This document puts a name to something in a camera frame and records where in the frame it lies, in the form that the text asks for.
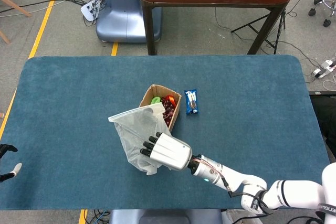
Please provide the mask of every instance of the blue snack wrapper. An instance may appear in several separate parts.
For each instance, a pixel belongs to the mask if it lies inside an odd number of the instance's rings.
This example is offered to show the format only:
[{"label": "blue snack wrapper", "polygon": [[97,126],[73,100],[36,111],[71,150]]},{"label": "blue snack wrapper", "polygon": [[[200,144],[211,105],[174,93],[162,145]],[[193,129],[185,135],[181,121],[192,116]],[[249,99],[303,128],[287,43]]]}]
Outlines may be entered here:
[{"label": "blue snack wrapper", "polygon": [[184,90],[185,102],[186,102],[186,114],[197,114],[197,89]]}]

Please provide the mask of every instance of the red candy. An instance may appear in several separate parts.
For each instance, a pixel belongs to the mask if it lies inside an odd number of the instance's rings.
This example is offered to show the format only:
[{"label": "red candy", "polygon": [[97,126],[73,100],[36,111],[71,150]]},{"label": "red candy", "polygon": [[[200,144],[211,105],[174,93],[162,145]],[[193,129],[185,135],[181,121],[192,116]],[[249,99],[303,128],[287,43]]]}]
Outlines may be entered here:
[{"label": "red candy", "polygon": [[170,122],[173,118],[173,114],[174,114],[175,107],[176,107],[176,104],[172,104],[170,97],[172,96],[167,95],[166,98],[161,97],[161,103],[165,109],[165,112],[162,113],[162,115],[163,115],[164,122],[166,123],[167,126],[170,125]]}]

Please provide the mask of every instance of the yellow tape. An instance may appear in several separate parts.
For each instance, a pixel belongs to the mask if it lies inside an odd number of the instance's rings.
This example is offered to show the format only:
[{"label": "yellow tape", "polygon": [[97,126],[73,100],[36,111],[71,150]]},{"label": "yellow tape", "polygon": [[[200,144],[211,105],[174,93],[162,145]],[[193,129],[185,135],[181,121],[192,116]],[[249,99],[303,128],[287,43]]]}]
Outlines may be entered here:
[{"label": "yellow tape", "polygon": [[84,224],[86,216],[88,215],[88,210],[87,209],[82,209],[80,211],[80,216],[79,216],[79,220],[78,220],[78,224]]},{"label": "yellow tape", "polygon": [[32,57],[35,56],[35,53],[36,53],[38,44],[40,43],[42,34],[43,34],[43,32],[44,32],[44,29],[46,28],[46,25],[47,25],[47,22],[48,22],[48,18],[49,18],[49,16],[50,16],[51,9],[53,8],[53,4],[54,4],[54,2],[55,2],[55,1],[50,1],[50,2],[49,2],[49,5],[48,5],[48,8],[47,8],[46,14],[44,15],[44,19],[43,19],[42,24],[41,24],[41,26],[40,26],[40,30],[39,30],[38,33],[37,33],[37,36],[36,36],[36,39],[35,39],[33,48],[32,48],[32,50],[30,51],[30,54],[29,54],[28,59],[31,59]]},{"label": "yellow tape", "polygon": [[12,109],[15,93],[16,93],[16,90],[14,91],[14,94],[13,94],[12,100],[10,101],[7,113],[6,113],[5,118],[2,121],[2,124],[1,124],[1,127],[0,127],[0,140],[1,140],[2,134],[4,133],[5,126],[6,126],[6,123],[7,123],[7,120],[8,120],[8,116],[9,116],[10,110]]},{"label": "yellow tape", "polygon": [[[49,15],[50,15],[50,13],[51,13],[51,9],[53,8],[52,5],[54,4],[54,2],[55,2],[55,1],[50,1],[50,2],[49,2],[49,5],[48,5],[48,8],[47,8],[46,14],[44,15],[44,19],[43,19],[42,24],[41,24],[41,26],[40,26],[40,29],[39,29],[39,31],[38,31],[38,33],[37,33],[35,42],[34,42],[34,44],[33,44],[32,50],[30,51],[30,54],[29,54],[28,59],[31,59],[31,58],[33,58],[33,57],[35,56],[35,53],[36,53],[38,44],[40,43],[42,34],[43,34],[43,32],[44,32],[44,28],[45,28],[46,25],[47,25],[48,18],[49,18]],[[9,107],[8,107],[8,110],[7,110],[7,113],[6,113],[5,118],[4,118],[4,120],[3,120],[2,124],[1,124],[1,127],[0,127],[0,140],[1,140],[2,134],[4,133],[5,126],[6,126],[8,117],[9,117],[10,110],[12,109],[12,105],[13,105],[13,101],[14,101],[15,93],[16,93],[16,90],[15,90],[15,92],[14,92],[14,94],[13,94],[13,97],[12,97],[12,100],[10,101],[10,104],[9,104]]]},{"label": "yellow tape", "polygon": [[118,51],[118,42],[114,42],[113,47],[112,47],[111,56],[117,56],[117,51]]}]

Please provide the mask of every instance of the cardboard box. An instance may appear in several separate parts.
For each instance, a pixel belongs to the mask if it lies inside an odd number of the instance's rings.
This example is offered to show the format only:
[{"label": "cardboard box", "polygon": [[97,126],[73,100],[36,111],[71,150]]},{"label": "cardboard box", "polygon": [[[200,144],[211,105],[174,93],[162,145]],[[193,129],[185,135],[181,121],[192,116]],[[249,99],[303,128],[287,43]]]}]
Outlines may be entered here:
[{"label": "cardboard box", "polygon": [[176,103],[176,108],[172,117],[172,120],[169,124],[169,131],[171,132],[176,121],[178,112],[180,111],[181,98],[182,96],[179,93],[176,93],[174,90],[166,88],[161,85],[152,84],[146,91],[146,94],[142,98],[142,101],[139,107],[147,106],[151,104],[151,101],[154,97],[166,97],[167,95],[172,95]]}]

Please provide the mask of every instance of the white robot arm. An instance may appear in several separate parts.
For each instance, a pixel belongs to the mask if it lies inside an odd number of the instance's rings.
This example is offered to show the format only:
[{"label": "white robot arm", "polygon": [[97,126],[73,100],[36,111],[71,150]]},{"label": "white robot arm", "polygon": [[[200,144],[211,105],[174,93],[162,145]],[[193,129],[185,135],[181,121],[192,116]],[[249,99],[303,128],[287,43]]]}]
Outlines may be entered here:
[{"label": "white robot arm", "polygon": [[[140,152],[174,169],[189,168],[194,176],[228,191],[230,197],[241,196],[245,210],[257,215],[271,214],[279,207],[317,209],[326,214],[325,224],[336,224],[336,163],[322,173],[323,186],[307,180],[278,180],[267,190],[266,182],[257,176],[232,170],[203,155],[193,156],[191,147],[164,133],[150,136]],[[243,184],[243,192],[236,193]]]}]

